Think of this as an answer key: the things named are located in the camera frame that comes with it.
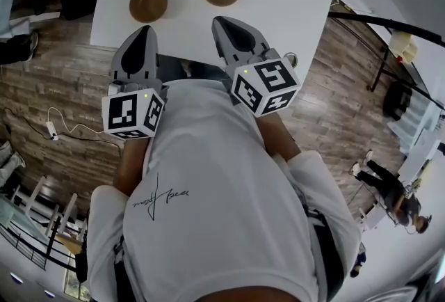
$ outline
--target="cable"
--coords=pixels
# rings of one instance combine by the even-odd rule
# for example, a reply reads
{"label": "cable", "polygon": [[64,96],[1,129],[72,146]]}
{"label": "cable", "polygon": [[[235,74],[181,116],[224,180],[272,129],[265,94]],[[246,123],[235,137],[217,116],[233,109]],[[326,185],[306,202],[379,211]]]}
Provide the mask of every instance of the cable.
{"label": "cable", "polygon": [[[39,131],[38,131],[38,130],[37,130],[37,129],[36,129],[36,128],[29,122],[29,120],[26,119],[26,117],[24,117],[23,115],[14,113],[14,111],[13,111],[11,108],[8,108],[8,107],[6,107],[6,106],[2,108],[2,116],[1,116],[1,117],[2,117],[2,120],[3,120],[3,113],[4,113],[5,111],[10,111],[11,114],[13,114],[16,118],[22,118],[23,120],[25,120],[25,122],[28,124],[28,126],[29,126],[32,130],[34,130],[37,134],[39,134],[41,137],[43,137],[44,140],[52,140],[52,138],[47,138],[44,134],[42,134],[41,132],[39,132]],[[79,140],[79,141],[92,141],[92,142],[96,142],[96,143],[108,143],[108,144],[110,144],[110,145],[114,145],[115,147],[118,148],[118,151],[119,151],[119,157],[122,158],[121,149],[120,149],[120,146],[119,146],[117,143],[112,143],[111,141],[105,141],[105,140],[91,139],[91,138],[78,138],[78,137],[71,136],[71,135],[64,134],[64,133],[59,134],[59,136],[65,136],[65,137],[73,138],[73,139],[75,139],[75,140]]]}
{"label": "cable", "polygon": [[48,109],[48,120],[47,120],[47,121],[49,121],[49,111],[50,111],[51,109],[54,109],[55,111],[57,111],[57,112],[60,114],[60,117],[62,118],[62,122],[63,122],[63,124],[64,124],[64,126],[65,126],[65,128],[66,128],[66,130],[68,131],[69,134],[71,134],[77,127],[85,127],[86,129],[91,130],[92,132],[94,132],[94,133],[96,133],[96,134],[102,134],[102,133],[104,132],[104,130],[102,130],[101,132],[96,132],[95,130],[91,129],[90,127],[87,127],[87,126],[84,125],[84,124],[77,124],[73,129],[71,129],[71,130],[68,129],[68,126],[67,126],[66,123],[65,123],[65,119],[63,119],[63,114],[62,114],[62,112],[61,112],[60,110],[58,110],[57,108],[55,108],[54,106],[52,106],[52,107],[50,107],[50,108]]}
{"label": "cable", "polygon": [[349,202],[346,203],[346,205],[347,205],[348,207],[349,207],[349,204],[351,204],[351,202],[354,200],[355,196],[362,190],[363,186],[364,186],[364,183],[362,183],[362,184],[360,185],[360,187],[359,187],[353,194],[349,195],[349,197],[352,196],[352,198],[349,199],[349,197],[348,197]]}
{"label": "cable", "polygon": [[376,196],[374,195],[374,193],[371,192],[371,190],[368,188],[368,186],[367,186],[366,184],[364,184],[364,187],[368,190],[368,192],[369,192],[370,194],[372,194],[372,196],[374,197],[374,199],[377,200],[377,204],[379,204],[379,206],[381,206],[381,208],[383,208],[383,210],[385,211],[385,213],[387,214],[387,216],[389,217],[389,219],[391,219],[391,220],[394,222],[394,225],[397,226],[397,225],[398,225],[398,222],[396,222],[396,221],[393,219],[393,217],[389,215],[389,213],[388,213],[388,211],[387,211],[387,208],[386,208],[382,203],[380,203],[380,201],[376,198]]}
{"label": "cable", "polygon": [[26,123],[28,124],[28,126],[32,129],[32,130],[34,130],[37,134],[39,134],[41,137],[43,137],[43,139],[45,139],[45,140],[51,140],[51,138],[47,138],[44,134],[42,134],[41,132],[39,132],[29,121],[28,121],[28,119],[26,119],[23,115],[19,115],[19,114],[16,114],[16,113],[14,113],[13,112],[13,110],[12,109],[10,109],[10,108],[8,108],[8,107],[3,107],[3,109],[2,109],[2,113],[4,113],[5,111],[7,111],[7,110],[9,110],[10,112],[11,112],[11,114],[13,114],[16,118],[22,118],[23,120],[25,120],[26,121]]}

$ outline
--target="person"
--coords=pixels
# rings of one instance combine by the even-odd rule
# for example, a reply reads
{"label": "person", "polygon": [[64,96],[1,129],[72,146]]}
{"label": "person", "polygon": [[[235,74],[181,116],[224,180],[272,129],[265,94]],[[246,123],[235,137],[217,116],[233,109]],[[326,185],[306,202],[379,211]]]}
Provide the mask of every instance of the person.
{"label": "person", "polygon": [[[118,301],[128,282],[136,301],[318,301],[302,200],[324,214],[346,276],[361,233],[339,187],[276,113],[234,106],[225,72],[189,67],[191,78],[178,61],[161,64],[163,82],[180,80],[156,136],[126,141],[113,186],[91,195],[92,297]],[[120,242],[127,278],[115,275]]]}
{"label": "person", "polygon": [[350,277],[356,278],[359,275],[360,270],[362,269],[363,264],[365,262],[366,262],[366,248],[364,247],[363,243],[360,243],[359,255],[357,255],[354,267],[350,271]]}
{"label": "person", "polygon": [[34,31],[31,35],[18,35],[7,42],[0,42],[0,65],[29,62],[33,58],[38,41],[38,33]]}
{"label": "person", "polygon": [[364,164],[375,172],[378,177],[362,171],[359,162],[352,168],[352,174],[369,186],[375,187],[384,199],[385,205],[395,219],[403,226],[413,225],[419,234],[423,234],[430,223],[430,219],[420,216],[420,203],[412,192],[407,192],[402,183],[382,166],[377,165],[373,160],[373,151],[369,150],[364,159]]}

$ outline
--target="wooden floor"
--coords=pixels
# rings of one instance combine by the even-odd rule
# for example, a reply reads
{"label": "wooden floor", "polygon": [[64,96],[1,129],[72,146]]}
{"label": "wooden floor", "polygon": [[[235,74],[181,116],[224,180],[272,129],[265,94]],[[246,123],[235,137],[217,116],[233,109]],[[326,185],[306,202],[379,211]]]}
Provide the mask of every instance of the wooden floor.
{"label": "wooden floor", "polygon": [[[340,5],[333,8],[345,11]],[[380,40],[364,25],[345,23],[380,50]],[[89,45],[91,24],[92,16],[38,24],[40,42],[34,59],[26,65],[2,68],[0,107],[26,118],[45,138],[49,137],[45,122],[51,106],[63,112],[70,129],[83,123],[102,130],[101,98],[106,95],[115,49]],[[391,60],[400,74],[395,60]],[[375,160],[391,171],[396,172],[403,162],[398,140],[382,114],[389,79],[383,77],[374,93],[366,90],[379,66],[378,58],[362,43],[328,19],[302,90],[292,106],[280,112],[298,145],[320,152],[354,216],[359,215],[359,207],[366,211],[374,201],[371,193],[348,174],[354,162],[369,149],[374,150]],[[33,189],[42,175],[51,175],[56,180],[42,193],[65,206],[76,192],[79,213],[85,214],[94,188],[113,181],[118,148],[66,136],[50,141],[30,129],[24,118],[10,111],[2,113],[0,140],[11,140],[26,161],[26,169],[20,171],[22,184]],[[57,112],[51,111],[50,120],[59,133],[66,133]],[[119,143],[84,128],[72,135]]]}

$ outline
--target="black pole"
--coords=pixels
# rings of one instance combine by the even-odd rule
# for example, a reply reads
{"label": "black pole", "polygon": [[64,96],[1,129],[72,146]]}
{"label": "black pole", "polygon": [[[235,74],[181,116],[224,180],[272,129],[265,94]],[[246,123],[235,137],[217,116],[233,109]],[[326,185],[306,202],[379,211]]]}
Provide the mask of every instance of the black pole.
{"label": "black pole", "polygon": [[[329,15],[328,16],[330,16],[331,14],[341,14],[341,15],[345,15],[345,13],[334,13],[334,12],[329,12]],[[357,14],[347,14],[347,15],[356,15],[356,16],[364,16],[364,15],[357,15]],[[382,74],[382,73],[384,73],[384,74],[386,74],[386,75],[388,75],[388,76],[390,76],[390,77],[392,77],[392,78],[394,78],[394,79],[397,79],[398,81],[400,81],[400,82],[402,82],[402,83],[404,83],[406,86],[408,86],[408,87],[410,87],[411,89],[414,89],[416,92],[418,92],[419,94],[421,94],[421,95],[423,95],[425,98],[427,98],[428,100],[430,100],[431,102],[433,102],[434,104],[436,104],[441,110],[445,110],[445,108],[444,108],[444,106],[441,104],[441,103],[439,103],[438,101],[436,101],[436,100],[434,100],[433,98],[431,98],[431,96],[427,93],[427,92],[425,92],[425,91],[423,91],[423,90],[421,90],[419,87],[417,87],[416,85],[414,85],[414,84],[411,84],[410,82],[408,82],[408,81],[405,81],[404,79],[401,79],[401,78],[399,78],[397,75],[395,75],[394,73],[391,73],[391,72],[389,72],[389,71],[387,71],[387,70],[385,70],[384,69],[384,66],[385,66],[385,64],[387,65],[387,63],[386,63],[386,60],[387,60],[387,53],[388,53],[388,49],[387,49],[387,52],[385,52],[385,57],[384,58],[382,58],[382,57],[380,57],[372,48],[371,48],[371,46],[369,46],[367,43],[366,43],[366,41],[364,41],[358,34],[356,34],[353,30],[351,30],[351,29],[349,29],[349,27],[347,27],[343,22],[341,22],[341,21],[339,21],[337,18],[341,18],[341,19],[345,19],[345,17],[342,17],[342,16],[339,16],[339,17],[337,17],[337,16],[330,16],[335,22],[337,22],[339,25],[341,25],[342,27],[344,27],[345,28],[345,30],[347,30],[347,31],[349,31],[351,34],[353,34],[360,42],[362,42],[364,45],[366,45],[366,47],[368,47],[381,61],[382,61],[382,64],[380,65],[380,69],[379,69],[379,74],[378,74],[378,78],[374,81],[374,84],[373,84],[373,87],[367,87],[367,89],[368,90],[371,90],[371,91],[373,91],[372,89],[375,89],[375,87],[377,86],[377,82],[378,82],[378,79],[380,78],[380,75]]]}
{"label": "black pole", "polygon": [[377,83],[380,80],[380,76],[382,75],[383,67],[385,66],[385,63],[387,62],[388,53],[389,53],[389,48],[387,48],[385,55],[383,56],[383,61],[382,61],[382,64],[380,65],[380,69],[378,70],[377,77],[375,78],[374,84],[371,87],[371,92],[373,92],[373,93],[375,91],[375,87],[377,86]]}
{"label": "black pole", "polygon": [[48,247],[47,247],[47,259],[51,255],[51,249],[53,248],[54,239],[56,238],[56,233],[57,233],[57,229],[58,229],[59,225],[60,225],[60,216],[57,217],[57,220],[54,223],[54,228],[53,228],[53,231],[51,233],[51,238],[49,239],[49,244],[48,244]]}
{"label": "black pole", "polygon": [[380,25],[384,27],[389,27],[397,31],[403,31],[406,33],[411,33],[414,36],[424,38],[425,40],[431,41],[436,45],[445,47],[445,42],[442,41],[442,37],[431,31],[422,29],[417,26],[412,26],[409,24],[404,24],[403,22],[398,22],[389,19],[383,19],[381,17],[369,16],[369,15],[359,15],[354,13],[337,13],[335,11],[330,11],[327,17],[333,17],[336,19],[345,19],[358,22],[367,22],[369,24]]}

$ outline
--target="window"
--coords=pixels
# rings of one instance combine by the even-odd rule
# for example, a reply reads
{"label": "window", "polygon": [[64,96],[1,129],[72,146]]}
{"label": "window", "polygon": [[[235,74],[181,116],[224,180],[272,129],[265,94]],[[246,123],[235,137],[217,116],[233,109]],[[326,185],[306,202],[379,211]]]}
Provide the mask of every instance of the window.
{"label": "window", "polygon": [[[76,266],[76,260],[74,259],[74,255],[70,254],[70,266]],[[88,288],[77,280],[76,273],[67,270],[65,277],[65,294],[68,296],[74,297],[75,299],[80,299],[81,301],[89,302],[91,299],[90,291]]]}

